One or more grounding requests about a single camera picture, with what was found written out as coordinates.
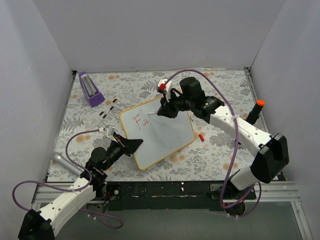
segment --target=gray floor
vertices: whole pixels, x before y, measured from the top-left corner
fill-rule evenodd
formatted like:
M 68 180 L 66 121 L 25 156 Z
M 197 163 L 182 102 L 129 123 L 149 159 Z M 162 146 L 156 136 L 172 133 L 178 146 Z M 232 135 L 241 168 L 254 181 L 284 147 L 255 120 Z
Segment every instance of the gray floor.
M 124 226 L 110 229 L 87 217 L 86 213 L 78 212 L 65 224 L 56 240 L 302 239 L 290 202 L 262 202 L 252 215 L 239 220 L 197 209 L 125 210 L 109 214 L 121 217 Z

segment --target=whiteboard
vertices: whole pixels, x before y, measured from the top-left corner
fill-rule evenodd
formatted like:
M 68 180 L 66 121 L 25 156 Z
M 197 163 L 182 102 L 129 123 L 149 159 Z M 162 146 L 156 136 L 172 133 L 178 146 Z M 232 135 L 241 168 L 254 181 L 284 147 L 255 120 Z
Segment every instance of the whiteboard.
M 120 112 L 119 118 L 128 139 L 143 139 L 133 154 L 140 170 L 146 170 L 195 140 L 189 115 L 182 111 L 176 118 L 156 114 L 161 104 L 157 97 Z

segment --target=orange cap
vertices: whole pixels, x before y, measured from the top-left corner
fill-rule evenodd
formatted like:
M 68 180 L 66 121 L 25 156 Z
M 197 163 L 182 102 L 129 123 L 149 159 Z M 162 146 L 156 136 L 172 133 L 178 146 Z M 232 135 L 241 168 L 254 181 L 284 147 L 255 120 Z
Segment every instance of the orange cap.
M 258 100 L 258 101 L 256 101 L 256 104 L 258 104 L 259 106 L 263 107 L 266 103 L 265 103 L 265 101 Z

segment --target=floral tablecloth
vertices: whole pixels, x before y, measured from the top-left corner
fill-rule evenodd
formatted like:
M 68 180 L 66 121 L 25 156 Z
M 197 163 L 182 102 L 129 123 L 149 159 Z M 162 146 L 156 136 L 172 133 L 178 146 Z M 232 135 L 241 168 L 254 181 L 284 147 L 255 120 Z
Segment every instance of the floral tablecloth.
M 230 101 L 236 114 L 246 118 L 255 104 L 243 70 L 203 70 Z M 151 100 L 159 93 L 156 90 L 160 79 L 167 79 L 174 71 L 163 72 L 127 72 L 127 73 L 90 73 L 90 77 L 105 97 L 105 102 L 90 107 L 84 98 L 79 82 L 75 78 L 67 104 L 66 113 L 58 136 L 55 151 L 65 156 L 65 146 L 71 136 L 85 130 L 97 129 L 98 114 L 115 98 L 126 108 Z M 179 81 L 194 76 L 201 82 L 207 96 L 218 97 L 217 92 L 200 75 L 184 72 L 173 79 L 173 86 L 179 89 Z M 200 181 L 223 180 L 233 153 L 235 141 L 222 130 L 207 124 L 190 113 L 195 135 L 202 134 L 204 142 L 196 140 L 160 161 L 145 171 L 138 169 L 133 158 L 122 156 L 110 167 L 106 174 L 107 181 Z M 106 122 L 113 125 L 116 131 L 125 137 L 119 121 L 119 111 L 112 110 Z M 259 119 L 256 126 L 265 131 Z M 88 161 L 91 151 L 96 147 L 107 148 L 110 141 L 102 133 L 89 133 L 75 138 L 70 146 L 70 156 L 83 166 Z M 254 157 L 248 150 L 239 147 L 233 172 L 249 166 Z M 56 162 L 50 164 L 48 182 L 73 182 L 77 176 Z

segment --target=metal tube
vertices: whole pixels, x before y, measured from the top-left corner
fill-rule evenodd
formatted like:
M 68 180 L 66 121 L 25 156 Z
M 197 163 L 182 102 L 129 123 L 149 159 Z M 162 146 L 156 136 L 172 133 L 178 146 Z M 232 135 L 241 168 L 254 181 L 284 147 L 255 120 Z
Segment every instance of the metal tube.
M 73 165 L 70 161 L 65 159 L 65 157 L 62 156 L 59 152 L 54 151 L 51 154 L 51 158 L 50 159 L 52 159 L 52 161 L 55 161 L 55 162 L 61 164 L 65 168 L 69 169 L 72 173 L 74 173 L 77 176 L 79 176 L 83 172 L 82 169 L 80 169 L 77 166 Z

